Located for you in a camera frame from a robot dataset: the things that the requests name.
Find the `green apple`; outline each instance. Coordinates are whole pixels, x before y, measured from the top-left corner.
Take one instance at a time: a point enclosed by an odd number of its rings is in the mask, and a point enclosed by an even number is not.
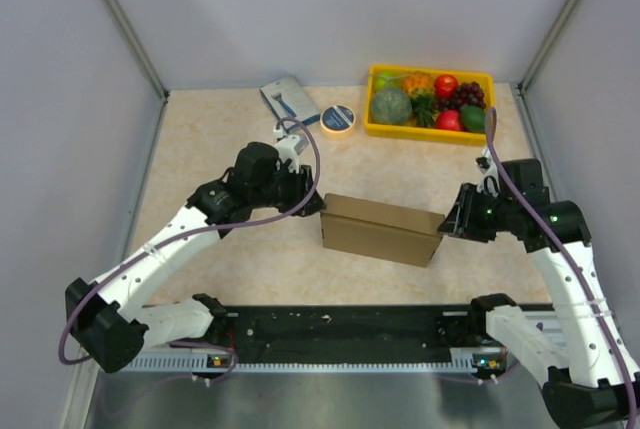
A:
[[[400,87],[400,79],[392,79],[396,75],[391,71],[383,71],[373,76],[373,92],[379,92],[387,87]]]

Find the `robotic arm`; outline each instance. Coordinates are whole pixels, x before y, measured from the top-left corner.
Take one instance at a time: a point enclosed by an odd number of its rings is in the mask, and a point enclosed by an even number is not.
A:
[[[85,302],[70,331],[105,372],[120,370],[143,348],[202,337],[226,317],[222,305],[204,294],[177,304],[144,304],[189,259],[230,231],[211,230],[209,226],[243,223],[254,209],[263,207],[285,213],[307,196],[313,187],[311,167],[300,165],[298,156],[308,140],[285,135],[278,126],[274,133],[278,139],[275,146],[260,142],[247,145],[233,167],[220,179],[198,187],[176,216],[122,264],[90,284],[79,278],[67,287],[69,319],[92,288],[132,263]],[[306,217],[323,207],[324,201],[314,191],[293,215]],[[146,257],[139,260],[143,253]]]
[[[591,235],[580,209],[573,202],[550,201],[538,160],[503,164],[520,194],[582,268],[593,298],[587,297],[566,258],[499,176],[487,149],[476,162],[483,173],[482,182],[461,186],[439,231],[484,243],[494,240],[498,232],[510,232],[522,241],[549,289],[566,349],[528,321],[505,294],[474,299],[468,330],[500,342],[515,355],[535,377],[547,409],[560,427],[590,427],[627,417],[623,375],[603,333],[603,322],[618,345],[636,394],[640,394],[640,369],[627,351],[602,293],[593,264]]]

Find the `avocado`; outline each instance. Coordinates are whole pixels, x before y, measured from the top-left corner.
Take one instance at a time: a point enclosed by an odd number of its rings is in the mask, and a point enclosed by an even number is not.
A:
[[[477,106],[464,105],[460,108],[460,120],[469,132],[481,134],[484,132],[485,113]]]

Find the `gray floor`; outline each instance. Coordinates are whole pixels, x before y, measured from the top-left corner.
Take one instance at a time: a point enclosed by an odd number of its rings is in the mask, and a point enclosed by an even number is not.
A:
[[[117,410],[166,374],[101,375],[105,406]],[[86,429],[552,429],[535,381],[517,369],[498,386],[432,375],[236,375],[206,389],[177,380],[120,417],[92,402]]]

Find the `grapes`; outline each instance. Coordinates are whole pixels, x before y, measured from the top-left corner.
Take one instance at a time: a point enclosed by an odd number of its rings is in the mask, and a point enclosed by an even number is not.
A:
[[[449,99],[441,99],[436,104],[436,108],[439,111],[446,111],[448,109],[459,110],[465,104],[477,106],[482,109],[487,105],[484,102],[484,91],[476,81],[463,82],[453,90]]]

